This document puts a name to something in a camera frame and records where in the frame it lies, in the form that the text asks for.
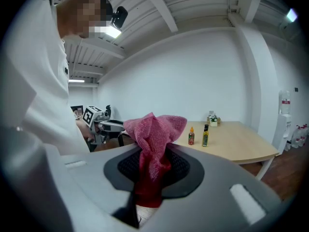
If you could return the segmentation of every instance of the green bottle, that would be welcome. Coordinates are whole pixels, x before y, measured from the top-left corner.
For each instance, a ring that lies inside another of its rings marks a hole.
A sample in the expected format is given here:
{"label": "green bottle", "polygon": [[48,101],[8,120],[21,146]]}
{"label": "green bottle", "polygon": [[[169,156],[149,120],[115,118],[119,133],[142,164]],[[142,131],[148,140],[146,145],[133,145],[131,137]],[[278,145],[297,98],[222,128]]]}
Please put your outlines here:
{"label": "green bottle", "polygon": [[209,136],[209,131],[208,131],[208,125],[206,124],[204,126],[204,132],[203,132],[203,141],[202,141],[202,146],[207,147],[208,144],[208,136]]}

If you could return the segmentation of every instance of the plant pot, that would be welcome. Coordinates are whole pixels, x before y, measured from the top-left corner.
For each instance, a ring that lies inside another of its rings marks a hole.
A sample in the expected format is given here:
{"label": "plant pot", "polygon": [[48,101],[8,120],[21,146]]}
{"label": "plant pot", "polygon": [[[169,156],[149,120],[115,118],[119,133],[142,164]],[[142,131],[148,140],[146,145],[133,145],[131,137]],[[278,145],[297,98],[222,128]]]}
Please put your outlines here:
{"label": "plant pot", "polygon": [[212,127],[217,127],[217,126],[218,126],[218,121],[215,121],[215,122],[212,122],[212,121],[211,121],[211,126],[212,126]]}

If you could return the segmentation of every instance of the small bottle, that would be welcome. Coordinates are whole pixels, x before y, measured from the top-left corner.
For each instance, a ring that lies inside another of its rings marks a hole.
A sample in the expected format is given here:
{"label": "small bottle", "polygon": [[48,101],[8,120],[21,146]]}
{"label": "small bottle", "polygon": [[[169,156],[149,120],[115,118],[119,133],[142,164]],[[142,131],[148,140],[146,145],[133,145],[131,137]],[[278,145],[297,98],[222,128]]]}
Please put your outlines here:
{"label": "small bottle", "polygon": [[304,125],[304,127],[305,127],[305,141],[306,141],[307,136],[308,136],[308,131],[309,131],[309,129],[308,129],[307,124],[306,124],[306,125]]}
{"label": "small bottle", "polygon": [[305,127],[300,128],[300,139],[298,141],[298,145],[300,147],[304,146],[304,143],[305,143],[305,130],[306,130]]}
{"label": "small bottle", "polygon": [[293,132],[293,135],[292,135],[292,143],[291,143],[291,147],[297,149],[298,148],[298,142],[296,141],[297,139],[297,130],[298,130],[298,125],[296,125],[296,130]]}
{"label": "small bottle", "polygon": [[193,127],[191,127],[190,133],[189,133],[189,145],[193,145],[193,144],[194,144],[194,130],[193,130]]}
{"label": "small bottle", "polygon": [[293,138],[292,138],[292,147],[293,148],[299,147],[300,135],[301,135],[301,130],[300,130],[300,127],[298,126],[298,128],[296,129],[296,132],[295,132],[295,134],[293,134]]}
{"label": "small bottle", "polygon": [[208,131],[208,125],[206,124],[205,127],[204,127],[204,132],[203,132],[203,141],[202,141],[203,147],[207,147],[208,136],[209,136],[209,131]]}

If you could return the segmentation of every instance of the person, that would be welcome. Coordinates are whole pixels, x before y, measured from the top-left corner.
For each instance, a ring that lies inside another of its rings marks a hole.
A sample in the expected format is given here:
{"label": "person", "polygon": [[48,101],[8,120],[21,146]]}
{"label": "person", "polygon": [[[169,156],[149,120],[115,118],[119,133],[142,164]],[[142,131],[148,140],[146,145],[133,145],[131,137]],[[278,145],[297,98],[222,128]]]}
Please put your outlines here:
{"label": "person", "polygon": [[81,119],[82,116],[83,116],[82,114],[79,114],[79,113],[78,113],[77,108],[72,108],[72,112],[74,113],[75,120],[79,120],[79,119]]}
{"label": "person", "polygon": [[75,121],[68,103],[69,67],[62,39],[87,34],[99,20],[100,0],[65,0],[57,6],[28,0],[4,44],[8,59],[36,92],[21,127],[55,145],[61,155],[89,153],[84,138],[93,138],[82,120]]}

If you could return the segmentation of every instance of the ceiling light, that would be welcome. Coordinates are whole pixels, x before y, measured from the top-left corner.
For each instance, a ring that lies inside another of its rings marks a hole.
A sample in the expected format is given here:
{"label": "ceiling light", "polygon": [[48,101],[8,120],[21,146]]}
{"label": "ceiling light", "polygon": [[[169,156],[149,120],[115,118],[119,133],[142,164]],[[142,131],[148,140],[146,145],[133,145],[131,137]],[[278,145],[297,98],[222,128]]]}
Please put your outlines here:
{"label": "ceiling light", "polygon": [[112,36],[113,38],[117,38],[120,34],[121,31],[114,28],[113,26],[108,26],[108,27],[89,27],[89,33],[106,33],[109,36]]}
{"label": "ceiling light", "polygon": [[293,9],[290,9],[288,15],[286,16],[291,22],[294,22],[297,18],[297,14]]}
{"label": "ceiling light", "polygon": [[121,31],[112,26],[108,26],[106,27],[105,33],[108,34],[109,36],[112,36],[113,38],[117,38],[121,34]]}
{"label": "ceiling light", "polygon": [[69,83],[84,83],[85,80],[76,80],[76,79],[70,79]]}

